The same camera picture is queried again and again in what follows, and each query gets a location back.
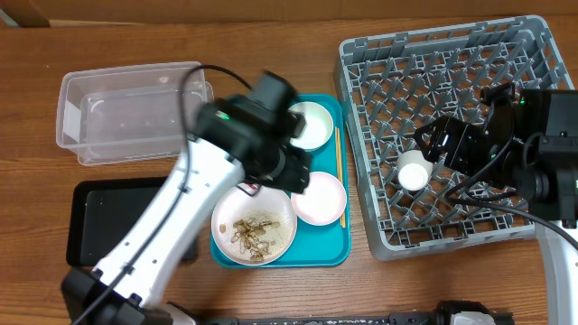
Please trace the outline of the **wooden chopstick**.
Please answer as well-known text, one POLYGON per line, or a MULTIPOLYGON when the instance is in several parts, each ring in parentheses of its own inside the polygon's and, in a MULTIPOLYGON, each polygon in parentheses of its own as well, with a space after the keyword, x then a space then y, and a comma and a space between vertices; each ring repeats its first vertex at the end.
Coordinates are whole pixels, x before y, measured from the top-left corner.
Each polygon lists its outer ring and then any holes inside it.
POLYGON ((341 185, 343 185, 343 165, 342 165, 340 129, 337 126, 335 127, 334 134, 335 134, 335 142, 336 142, 337 177, 338 177, 341 185))
POLYGON ((347 227, 347 219, 346 219, 345 211, 340 216, 340 226, 341 226, 341 228, 347 227))

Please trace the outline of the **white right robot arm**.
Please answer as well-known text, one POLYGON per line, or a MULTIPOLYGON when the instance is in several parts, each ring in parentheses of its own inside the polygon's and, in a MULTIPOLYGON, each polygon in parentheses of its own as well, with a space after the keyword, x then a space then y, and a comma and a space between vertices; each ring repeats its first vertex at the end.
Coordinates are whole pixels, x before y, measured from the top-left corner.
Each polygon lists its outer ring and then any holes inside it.
POLYGON ((485 87, 482 126, 441 116, 414 132, 429 162, 466 180, 450 204, 518 215, 536 224, 546 275, 548 321, 577 322, 577 93, 485 87))

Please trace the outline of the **white cup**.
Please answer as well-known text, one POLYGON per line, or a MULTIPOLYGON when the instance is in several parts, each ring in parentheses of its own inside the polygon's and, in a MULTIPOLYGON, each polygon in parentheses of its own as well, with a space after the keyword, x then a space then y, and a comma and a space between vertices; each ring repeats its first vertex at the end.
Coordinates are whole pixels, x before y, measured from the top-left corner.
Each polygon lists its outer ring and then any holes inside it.
POLYGON ((410 191, 423 189, 429 182, 434 164, 427 161, 419 150, 402 153, 397 159, 397 178, 401 186, 410 191))

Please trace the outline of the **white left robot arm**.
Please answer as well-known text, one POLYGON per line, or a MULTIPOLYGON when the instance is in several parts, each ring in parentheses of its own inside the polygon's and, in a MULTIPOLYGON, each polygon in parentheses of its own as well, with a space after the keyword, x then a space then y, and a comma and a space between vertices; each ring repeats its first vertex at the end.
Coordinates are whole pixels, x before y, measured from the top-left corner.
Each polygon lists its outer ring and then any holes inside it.
POLYGON ((74 324, 196 324, 164 291, 217 202, 240 183, 301 193, 311 156, 290 141, 304 128, 290 111, 295 88, 267 71, 246 95, 204 104, 187 122, 182 77, 177 97, 182 151, 163 186, 125 237, 92 271, 72 268, 61 292, 74 324))

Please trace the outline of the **pink bowl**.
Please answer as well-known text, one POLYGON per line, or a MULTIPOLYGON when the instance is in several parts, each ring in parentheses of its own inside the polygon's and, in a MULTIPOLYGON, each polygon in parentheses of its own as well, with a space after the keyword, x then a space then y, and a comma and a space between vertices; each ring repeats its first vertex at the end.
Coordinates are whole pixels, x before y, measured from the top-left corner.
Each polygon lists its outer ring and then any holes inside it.
POLYGON ((302 194, 293 193, 291 202, 302 221, 313 226, 328 226, 345 212, 347 193, 335 176, 311 172, 308 187, 302 194))

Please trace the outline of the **white bowl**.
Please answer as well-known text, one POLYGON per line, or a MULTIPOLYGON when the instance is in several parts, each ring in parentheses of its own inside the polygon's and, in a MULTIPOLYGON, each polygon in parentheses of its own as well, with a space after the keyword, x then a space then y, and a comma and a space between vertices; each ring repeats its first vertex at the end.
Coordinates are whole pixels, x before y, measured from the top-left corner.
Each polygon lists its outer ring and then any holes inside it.
POLYGON ((314 151, 322 147, 333 133, 334 124, 330 112, 321 104, 305 101, 292 105, 289 108, 292 113, 304 116, 305 126, 300 136, 292 138, 293 146, 314 151))

